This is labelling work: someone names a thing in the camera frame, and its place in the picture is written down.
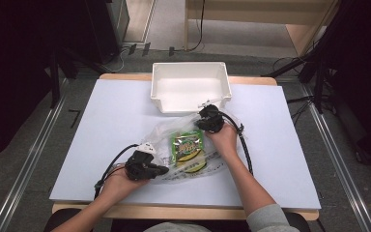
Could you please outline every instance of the human hand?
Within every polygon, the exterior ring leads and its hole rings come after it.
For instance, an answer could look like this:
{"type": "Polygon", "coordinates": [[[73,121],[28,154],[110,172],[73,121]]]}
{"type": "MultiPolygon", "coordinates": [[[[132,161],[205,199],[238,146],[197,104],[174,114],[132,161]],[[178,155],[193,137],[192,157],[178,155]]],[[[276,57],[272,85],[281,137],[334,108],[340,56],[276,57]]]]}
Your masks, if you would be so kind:
{"type": "Polygon", "coordinates": [[[237,132],[236,129],[225,123],[219,132],[205,132],[216,147],[216,150],[224,157],[231,157],[237,154],[237,132]]]}
{"type": "Polygon", "coordinates": [[[126,174],[126,169],[123,165],[117,166],[110,171],[104,182],[103,189],[99,198],[105,200],[110,207],[125,199],[134,190],[149,183],[150,180],[132,181],[126,174]]]}

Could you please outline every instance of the person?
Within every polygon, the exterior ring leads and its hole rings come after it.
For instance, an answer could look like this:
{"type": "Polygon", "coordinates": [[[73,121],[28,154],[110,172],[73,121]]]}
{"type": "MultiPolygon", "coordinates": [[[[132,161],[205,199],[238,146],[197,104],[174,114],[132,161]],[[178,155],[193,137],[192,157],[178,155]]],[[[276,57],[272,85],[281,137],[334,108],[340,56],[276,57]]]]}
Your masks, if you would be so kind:
{"type": "MultiPolygon", "coordinates": [[[[268,192],[249,173],[237,153],[237,133],[234,127],[224,124],[217,133],[206,132],[216,150],[226,162],[237,187],[246,222],[251,231],[299,231],[291,227],[281,207],[275,203],[268,192]]],[[[53,231],[90,231],[96,222],[116,203],[123,200],[136,189],[146,185],[149,180],[131,181],[121,168],[107,178],[98,198],[76,216],[56,227],[53,231]]],[[[164,222],[146,230],[155,231],[210,231],[192,223],[164,222]]]]}

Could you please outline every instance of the human arm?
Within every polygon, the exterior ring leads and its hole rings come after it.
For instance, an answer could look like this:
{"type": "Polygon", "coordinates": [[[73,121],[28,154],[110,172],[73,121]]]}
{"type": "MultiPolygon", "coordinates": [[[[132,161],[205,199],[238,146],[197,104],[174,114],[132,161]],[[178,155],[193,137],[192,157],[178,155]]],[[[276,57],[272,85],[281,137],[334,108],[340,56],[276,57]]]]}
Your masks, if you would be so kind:
{"type": "Polygon", "coordinates": [[[125,168],[121,166],[116,169],[105,181],[104,187],[95,201],[53,231],[90,231],[113,205],[148,183],[148,180],[130,180],[125,168]]]}
{"type": "Polygon", "coordinates": [[[206,135],[212,140],[217,151],[227,163],[243,203],[245,214],[249,216],[262,207],[275,204],[273,198],[249,173],[238,156],[236,130],[231,125],[224,124],[221,131],[217,133],[206,132],[206,135]]]}

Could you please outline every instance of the transparent plastic bag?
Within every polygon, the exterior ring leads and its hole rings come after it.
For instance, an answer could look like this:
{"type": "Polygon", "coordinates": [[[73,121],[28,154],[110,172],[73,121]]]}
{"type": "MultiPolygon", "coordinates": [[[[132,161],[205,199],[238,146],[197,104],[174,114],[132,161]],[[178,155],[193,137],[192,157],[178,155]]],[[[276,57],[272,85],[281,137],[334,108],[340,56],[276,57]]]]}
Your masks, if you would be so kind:
{"type": "Polygon", "coordinates": [[[226,167],[210,138],[195,126],[200,119],[198,113],[192,113],[157,124],[143,139],[142,143],[151,143],[157,151],[152,163],[169,168],[168,173],[152,180],[153,184],[175,184],[213,175],[226,167]]]}

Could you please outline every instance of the white tray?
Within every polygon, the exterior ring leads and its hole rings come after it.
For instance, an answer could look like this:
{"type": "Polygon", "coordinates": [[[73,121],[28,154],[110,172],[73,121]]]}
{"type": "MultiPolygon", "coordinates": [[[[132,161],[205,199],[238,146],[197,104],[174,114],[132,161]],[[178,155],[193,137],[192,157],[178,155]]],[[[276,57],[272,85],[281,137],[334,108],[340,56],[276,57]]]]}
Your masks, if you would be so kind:
{"type": "Polygon", "coordinates": [[[224,107],[231,96],[225,63],[153,64],[151,99],[162,113],[198,112],[207,101],[224,107]]]}

